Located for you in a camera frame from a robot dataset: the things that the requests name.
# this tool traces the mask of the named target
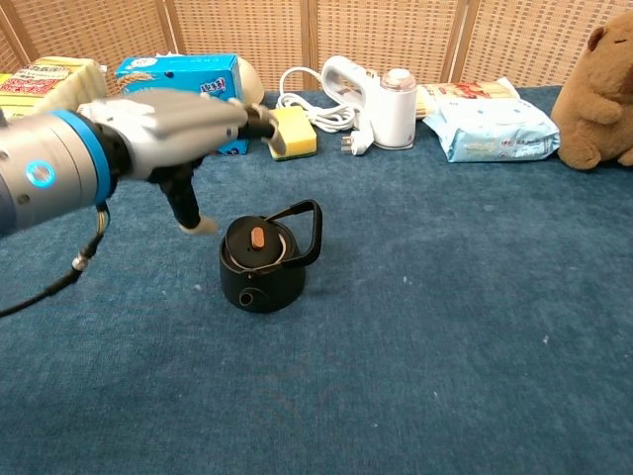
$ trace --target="wicker panel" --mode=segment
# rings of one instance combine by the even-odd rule
[[[167,51],[153,0],[12,1],[38,57],[91,57],[108,66],[111,92],[126,56]]]
[[[0,74],[3,72],[15,72],[21,65],[11,50],[7,36],[0,30]]]
[[[461,78],[515,86],[565,82],[590,32],[633,1],[482,0]]]
[[[286,69],[302,65],[300,0],[174,0],[184,52],[232,52],[257,70],[264,88],[278,90]],[[284,84],[302,89],[301,74]]]
[[[384,73],[408,68],[420,83],[438,82],[457,0],[319,0],[318,67],[342,54]]]

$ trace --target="yellow sponge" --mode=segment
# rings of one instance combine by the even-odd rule
[[[317,133],[301,106],[282,107],[270,112],[279,121],[279,133],[286,143],[286,153],[283,155],[269,147],[275,160],[300,158],[317,152]]]

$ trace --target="brown plush toy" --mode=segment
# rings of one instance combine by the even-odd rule
[[[593,30],[552,109],[558,155],[589,170],[617,158],[633,165],[633,11]]]

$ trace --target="blue carpet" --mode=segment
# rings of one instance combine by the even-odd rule
[[[520,93],[549,113],[558,90]],[[423,123],[409,151],[339,145],[278,163],[254,142],[196,175],[222,232],[321,204],[306,290],[267,317],[222,296],[222,235],[185,236],[156,187],[123,184],[80,283],[0,320],[0,473],[630,472],[628,172],[449,164]],[[310,215],[286,223],[306,245]],[[3,240],[0,305],[93,226]]]

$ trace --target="cardboard box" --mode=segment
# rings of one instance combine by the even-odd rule
[[[209,93],[227,101],[243,101],[236,54],[128,57],[115,71],[123,94],[152,88]],[[214,150],[221,154],[246,154],[248,140],[227,143]]]

